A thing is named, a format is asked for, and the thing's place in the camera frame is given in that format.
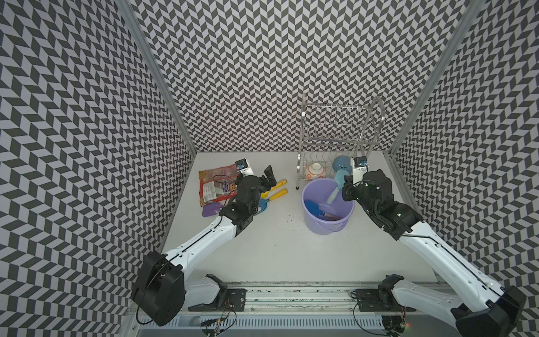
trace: yellow handle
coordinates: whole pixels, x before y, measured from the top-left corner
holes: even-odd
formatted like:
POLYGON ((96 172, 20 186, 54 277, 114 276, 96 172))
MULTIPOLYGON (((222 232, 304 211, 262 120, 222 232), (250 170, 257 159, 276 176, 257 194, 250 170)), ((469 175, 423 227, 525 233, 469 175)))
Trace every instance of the yellow handle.
POLYGON ((269 201, 271 200, 275 200, 277 199, 278 197, 282 197, 283 195, 287 194, 288 193, 288 190, 285 188, 285 189, 282 189, 280 190, 279 192, 275 193, 274 195, 272 195, 271 197, 269 197, 269 201))
POLYGON ((267 197, 268 197, 268 194, 270 194, 271 191, 273 191, 273 190, 276 189, 276 188, 279 188, 279 187, 283 186, 283 185, 286 184, 286 183, 287 183, 286 179, 281 180, 280 182, 277 183, 277 185, 275 185, 274 187, 272 187, 268 192, 262 193, 262 195, 261 195, 260 197, 261 197, 261 198, 267 198, 267 197))

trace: purple plastic piece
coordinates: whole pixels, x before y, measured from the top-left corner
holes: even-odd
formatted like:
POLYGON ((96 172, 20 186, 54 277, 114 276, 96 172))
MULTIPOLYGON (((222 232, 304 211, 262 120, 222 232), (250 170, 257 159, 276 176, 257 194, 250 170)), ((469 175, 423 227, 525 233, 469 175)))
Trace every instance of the purple plastic piece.
POLYGON ((206 218, 215 215, 219 213, 221 208, 223 208, 223 205, 220 202, 212 202, 211 204, 204 205, 202 207, 202 216, 206 218))
POLYGON ((338 232, 346 226, 348 219, 354 212, 355 201, 344 201, 339 193, 328 205, 328 196, 337 187, 333 179, 318 178, 309 182, 301 192, 301 205, 303 206, 303 221, 308 229, 316 234, 327 235, 338 232), (320 206, 320 210, 334 214, 340 218, 337 221, 326 221, 312 215, 305 207, 305 200, 312 200, 320 206))

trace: blue toy shovel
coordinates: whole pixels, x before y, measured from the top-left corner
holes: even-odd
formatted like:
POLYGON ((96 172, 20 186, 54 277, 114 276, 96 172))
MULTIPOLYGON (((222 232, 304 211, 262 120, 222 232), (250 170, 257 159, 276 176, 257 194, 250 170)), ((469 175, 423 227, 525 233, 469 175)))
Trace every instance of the blue toy shovel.
POLYGON ((266 210, 266 208, 268 207, 268 202, 270 202, 271 200, 275 200, 278 197, 282 197, 283 195, 285 195, 287 193, 288 193, 288 190, 285 188, 285 189, 282 189, 279 192, 275 193, 274 195, 272 195, 268 199, 260 199, 260 203, 258 204, 258 212, 257 212, 257 214, 260 214, 260 213, 262 213, 262 212, 264 212, 266 210))
POLYGON ((336 215, 326 213, 322 210, 320 210, 320 206, 311 200, 305 200, 305 207, 309 210, 309 212, 314 215, 317 218, 320 218, 321 216, 325 216, 328 219, 332 221, 340 220, 340 218, 336 215))

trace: red package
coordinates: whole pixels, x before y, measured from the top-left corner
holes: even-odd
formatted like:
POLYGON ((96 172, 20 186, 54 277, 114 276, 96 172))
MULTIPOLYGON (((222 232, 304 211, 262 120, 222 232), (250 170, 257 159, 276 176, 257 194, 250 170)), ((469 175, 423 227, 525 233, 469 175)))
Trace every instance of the red package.
POLYGON ((198 194, 201 207, 212 202, 230 199, 236 195, 238 192, 235 181, 238 174, 236 164, 198 171, 198 179, 200 179, 198 194))

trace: blue scoop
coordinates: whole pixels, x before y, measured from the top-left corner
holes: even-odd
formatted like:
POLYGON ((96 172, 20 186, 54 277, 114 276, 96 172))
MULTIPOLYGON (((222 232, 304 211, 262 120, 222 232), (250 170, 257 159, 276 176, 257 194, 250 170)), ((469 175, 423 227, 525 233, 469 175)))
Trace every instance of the blue scoop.
POLYGON ((320 218, 321 216, 325 216, 330 220, 339 220, 339 217, 333 214, 326 213, 320 209, 320 206, 311 200, 305 200, 305 207, 307 207, 307 210, 314 215, 317 218, 320 218))

